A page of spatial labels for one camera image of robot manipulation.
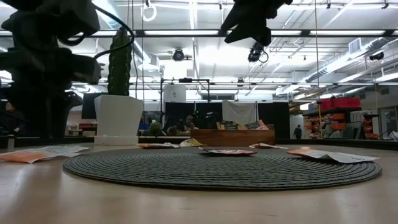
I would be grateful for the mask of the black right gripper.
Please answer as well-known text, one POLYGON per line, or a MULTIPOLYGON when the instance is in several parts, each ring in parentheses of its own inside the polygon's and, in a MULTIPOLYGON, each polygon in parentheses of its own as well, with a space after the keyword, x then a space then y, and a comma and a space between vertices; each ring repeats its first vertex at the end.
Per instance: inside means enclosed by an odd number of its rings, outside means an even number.
POLYGON ((292 0, 242 0, 231 8, 220 30, 231 32, 225 42, 232 43, 252 38, 263 46, 271 43, 271 30, 267 20, 277 16, 278 9, 284 4, 290 5, 292 0))

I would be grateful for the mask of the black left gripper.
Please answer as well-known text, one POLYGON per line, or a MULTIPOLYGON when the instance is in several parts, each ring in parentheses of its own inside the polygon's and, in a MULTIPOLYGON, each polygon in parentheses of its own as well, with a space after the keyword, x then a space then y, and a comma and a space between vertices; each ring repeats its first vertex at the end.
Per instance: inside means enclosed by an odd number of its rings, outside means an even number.
POLYGON ((11 74, 12 83, 5 97, 16 107, 30 108, 30 125, 40 138, 63 138, 67 108, 81 100, 67 93, 73 82, 97 84, 101 65, 93 57, 73 54, 68 48, 29 53, 15 48, 1 53, 1 70, 11 74), (51 123, 49 106, 51 105, 51 123))

